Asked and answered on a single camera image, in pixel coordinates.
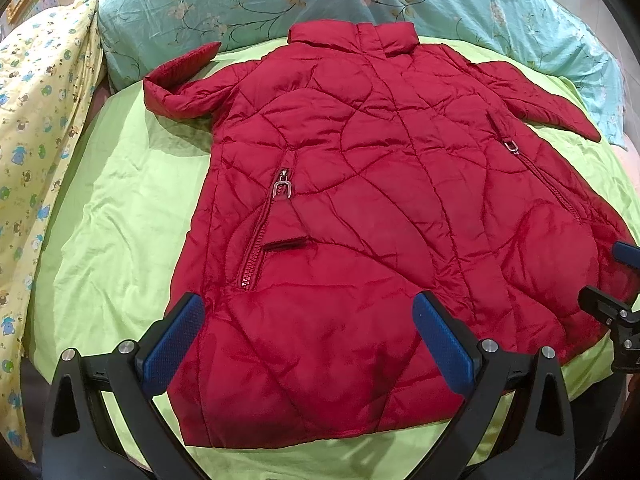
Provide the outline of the red quilted puffer coat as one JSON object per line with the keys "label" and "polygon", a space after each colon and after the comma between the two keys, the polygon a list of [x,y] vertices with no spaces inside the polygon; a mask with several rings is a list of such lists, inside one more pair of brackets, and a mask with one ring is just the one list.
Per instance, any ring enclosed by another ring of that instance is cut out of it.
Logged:
{"label": "red quilted puffer coat", "polygon": [[628,224],[546,140],[598,145],[570,100],[514,65],[424,44],[409,23],[315,21],[207,78],[206,44],[144,77],[146,108],[208,116],[213,146],[170,296],[204,324],[168,396],[183,441],[280,448],[449,418],[412,322],[424,290],[478,338],[569,361],[631,302]]}

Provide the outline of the yellow cartoon print quilt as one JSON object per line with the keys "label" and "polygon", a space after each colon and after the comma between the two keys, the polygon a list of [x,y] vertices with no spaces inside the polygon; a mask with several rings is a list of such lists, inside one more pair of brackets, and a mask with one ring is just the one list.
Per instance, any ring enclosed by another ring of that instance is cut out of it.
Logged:
{"label": "yellow cartoon print quilt", "polygon": [[98,6],[44,10],[1,43],[1,437],[22,460],[32,459],[20,377],[27,310],[101,73]]}

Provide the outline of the teal floral quilt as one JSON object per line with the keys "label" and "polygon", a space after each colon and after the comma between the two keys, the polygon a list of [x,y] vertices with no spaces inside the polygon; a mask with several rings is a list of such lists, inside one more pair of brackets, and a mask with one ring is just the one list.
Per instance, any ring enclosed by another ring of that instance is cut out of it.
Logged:
{"label": "teal floral quilt", "polygon": [[554,0],[100,0],[98,17],[118,90],[202,44],[254,46],[315,20],[409,22],[421,36],[466,41],[564,77],[606,140],[623,142],[620,64]]}

